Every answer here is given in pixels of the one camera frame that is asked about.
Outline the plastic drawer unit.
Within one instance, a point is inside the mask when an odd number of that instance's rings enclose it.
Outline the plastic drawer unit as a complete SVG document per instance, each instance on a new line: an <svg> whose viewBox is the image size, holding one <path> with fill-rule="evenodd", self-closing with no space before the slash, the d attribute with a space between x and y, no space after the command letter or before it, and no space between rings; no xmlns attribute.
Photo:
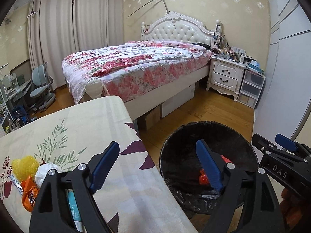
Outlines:
<svg viewBox="0 0 311 233"><path fill-rule="evenodd" d="M238 102L255 109L264 83L265 77L263 74L247 67L241 83Z"/></svg>

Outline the yellow foam net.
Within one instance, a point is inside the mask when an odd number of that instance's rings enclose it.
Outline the yellow foam net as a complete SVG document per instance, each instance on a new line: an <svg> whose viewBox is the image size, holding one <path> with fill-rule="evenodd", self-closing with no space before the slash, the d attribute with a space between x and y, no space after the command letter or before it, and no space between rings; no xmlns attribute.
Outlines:
<svg viewBox="0 0 311 233"><path fill-rule="evenodd" d="M11 163L13 175L19 182L26 181L29 176L34 179L40 163L33 156L14 159Z"/></svg>

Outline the blue-grey desk chair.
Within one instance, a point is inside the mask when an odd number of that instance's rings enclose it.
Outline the blue-grey desk chair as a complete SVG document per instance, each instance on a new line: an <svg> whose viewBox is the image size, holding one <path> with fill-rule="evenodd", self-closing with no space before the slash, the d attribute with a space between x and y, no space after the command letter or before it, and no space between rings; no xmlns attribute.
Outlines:
<svg viewBox="0 0 311 233"><path fill-rule="evenodd" d="M31 107L33 113L46 111L46 109L56 100L55 93L52 90L54 80L47 73L47 62L39 65L32 71L32 83L35 89L30 93L36 103Z"/></svg>

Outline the black trash bin with liner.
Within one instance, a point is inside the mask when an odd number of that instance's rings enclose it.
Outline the black trash bin with liner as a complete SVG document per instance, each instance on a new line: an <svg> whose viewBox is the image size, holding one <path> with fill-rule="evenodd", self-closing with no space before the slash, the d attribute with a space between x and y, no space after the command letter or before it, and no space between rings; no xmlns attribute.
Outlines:
<svg viewBox="0 0 311 233"><path fill-rule="evenodd" d="M181 125L164 142L160 173L183 211L212 213L226 178L224 167L254 172L258 159L251 144L232 128L210 121Z"/></svg>

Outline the white round bedpost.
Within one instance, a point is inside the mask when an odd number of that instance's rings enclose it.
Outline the white round bedpost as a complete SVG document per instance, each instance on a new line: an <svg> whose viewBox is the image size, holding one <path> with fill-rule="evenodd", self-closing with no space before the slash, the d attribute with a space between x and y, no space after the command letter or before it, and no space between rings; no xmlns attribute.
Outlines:
<svg viewBox="0 0 311 233"><path fill-rule="evenodd" d="M104 84L99 77L90 77L86 80L85 91L91 99L104 96Z"/></svg>

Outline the floral cream tablecloth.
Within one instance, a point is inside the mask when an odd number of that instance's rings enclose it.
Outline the floral cream tablecloth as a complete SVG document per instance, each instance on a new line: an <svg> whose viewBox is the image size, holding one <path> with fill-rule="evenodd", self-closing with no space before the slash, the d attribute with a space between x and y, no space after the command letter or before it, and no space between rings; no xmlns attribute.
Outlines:
<svg viewBox="0 0 311 233"><path fill-rule="evenodd" d="M100 190L89 190L89 161L111 142L119 156ZM32 212L10 179L14 159L52 162ZM1 138L1 232L76 232L72 189L86 232L195 232L140 140L120 97L90 100Z"/></svg>

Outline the teal white sachet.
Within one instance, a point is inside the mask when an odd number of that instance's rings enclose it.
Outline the teal white sachet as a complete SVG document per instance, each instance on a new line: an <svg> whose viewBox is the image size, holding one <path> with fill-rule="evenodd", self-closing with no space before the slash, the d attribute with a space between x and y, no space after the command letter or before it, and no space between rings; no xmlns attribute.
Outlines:
<svg viewBox="0 0 311 233"><path fill-rule="evenodd" d="M81 216L79 213L78 205L75 200L74 192L72 189L67 190L67 199L71 210L72 218L75 223L75 227L79 232L84 232Z"/></svg>

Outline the beige curtains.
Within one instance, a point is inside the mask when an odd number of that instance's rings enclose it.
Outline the beige curtains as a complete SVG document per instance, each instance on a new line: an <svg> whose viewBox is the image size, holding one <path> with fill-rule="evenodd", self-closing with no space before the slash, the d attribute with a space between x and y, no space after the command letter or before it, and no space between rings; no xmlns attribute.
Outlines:
<svg viewBox="0 0 311 233"><path fill-rule="evenodd" d="M31 0L27 18L31 67L47 63L53 89L68 55L124 42L123 0Z"/></svg>

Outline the silver milk powder sachet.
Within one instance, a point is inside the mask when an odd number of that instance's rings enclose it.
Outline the silver milk powder sachet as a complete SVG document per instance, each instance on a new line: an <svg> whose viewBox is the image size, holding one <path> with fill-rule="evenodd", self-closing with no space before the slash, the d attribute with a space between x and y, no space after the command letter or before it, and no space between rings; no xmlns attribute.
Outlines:
<svg viewBox="0 0 311 233"><path fill-rule="evenodd" d="M12 174L10 175L10 179L13 182L14 186L17 188L19 194L22 196L23 195L23 188L21 186L21 183Z"/></svg>

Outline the white two-drawer nightstand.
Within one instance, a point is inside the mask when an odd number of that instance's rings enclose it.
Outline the white two-drawer nightstand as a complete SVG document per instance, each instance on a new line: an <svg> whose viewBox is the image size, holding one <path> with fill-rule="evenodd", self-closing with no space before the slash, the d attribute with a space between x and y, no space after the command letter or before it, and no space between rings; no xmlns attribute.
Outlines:
<svg viewBox="0 0 311 233"><path fill-rule="evenodd" d="M237 102L245 69L243 63L212 56L206 91L212 88L222 95L232 96Z"/></svg>

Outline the orange foil wrapper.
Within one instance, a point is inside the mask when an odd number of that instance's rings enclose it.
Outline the orange foil wrapper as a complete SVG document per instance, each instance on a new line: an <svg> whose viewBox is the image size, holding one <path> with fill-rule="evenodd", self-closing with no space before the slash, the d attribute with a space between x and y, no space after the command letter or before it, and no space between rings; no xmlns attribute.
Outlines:
<svg viewBox="0 0 311 233"><path fill-rule="evenodd" d="M28 176L26 180L23 180L21 186L23 189L22 205L28 212L32 212L38 197L39 187L37 187L32 176Z"/></svg>

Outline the bed with floral quilt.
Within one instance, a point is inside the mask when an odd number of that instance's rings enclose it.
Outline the bed with floral quilt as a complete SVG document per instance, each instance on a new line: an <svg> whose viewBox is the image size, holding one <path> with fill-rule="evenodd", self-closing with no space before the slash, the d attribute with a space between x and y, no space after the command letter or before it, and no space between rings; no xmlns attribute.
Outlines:
<svg viewBox="0 0 311 233"><path fill-rule="evenodd" d="M70 54L62 70L75 103L91 99L86 80L99 77L104 96L120 97L137 119L206 77L212 49L202 43L140 39Z"/></svg>

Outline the white tufted headboard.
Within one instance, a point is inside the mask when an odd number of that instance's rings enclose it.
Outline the white tufted headboard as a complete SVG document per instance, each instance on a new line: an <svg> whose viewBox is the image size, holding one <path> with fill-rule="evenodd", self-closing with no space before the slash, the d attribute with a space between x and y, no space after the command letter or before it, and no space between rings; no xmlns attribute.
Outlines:
<svg viewBox="0 0 311 233"><path fill-rule="evenodd" d="M177 41L184 43L202 43L210 47L219 47L222 42L222 23L216 20L214 30L187 15L169 12L150 25L141 23L143 41Z"/></svg>

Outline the study desk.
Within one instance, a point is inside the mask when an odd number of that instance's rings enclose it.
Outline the study desk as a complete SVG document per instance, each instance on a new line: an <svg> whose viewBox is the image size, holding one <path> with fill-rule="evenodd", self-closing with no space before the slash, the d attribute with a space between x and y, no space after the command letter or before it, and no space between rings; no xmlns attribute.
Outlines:
<svg viewBox="0 0 311 233"><path fill-rule="evenodd" d="M14 86L12 89L9 89L5 86L5 84L9 84L10 81L8 79L1 79L1 97L2 100L9 112L10 118L12 117L13 109L16 104L21 100L22 105L27 105L24 100L24 96L26 96L27 92L32 86L32 80L28 80L19 86L18 84Z"/></svg>

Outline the cardboard box under bed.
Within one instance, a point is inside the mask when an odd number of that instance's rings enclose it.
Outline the cardboard box under bed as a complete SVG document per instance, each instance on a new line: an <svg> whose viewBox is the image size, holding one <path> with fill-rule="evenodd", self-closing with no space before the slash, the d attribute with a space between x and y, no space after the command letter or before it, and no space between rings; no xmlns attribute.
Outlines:
<svg viewBox="0 0 311 233"><path fill-rule="evenodd" d="M195 84L187 87L183 91L177 93L162 104L162 118L166 117L177 108L188 102L194 97Z"/></svg>

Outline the white tissue ball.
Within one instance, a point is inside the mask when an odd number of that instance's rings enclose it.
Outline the white tissue ball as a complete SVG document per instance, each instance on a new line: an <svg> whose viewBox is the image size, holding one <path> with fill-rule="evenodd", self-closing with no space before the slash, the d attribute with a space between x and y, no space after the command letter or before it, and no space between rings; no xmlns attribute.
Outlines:
<svg viewBox="0 0 311 233"><path fill-rule="evenodd" d="M36 183L37 187L41 188L45 177L47 176L48 172L51 169L55 169L58 173L64 172L64 170L62 168L60 168L59 166L57 166L56 164L54 164L52 162L45 163L45 164L39 166L38 170L35 174L35 183Z"/></svg>

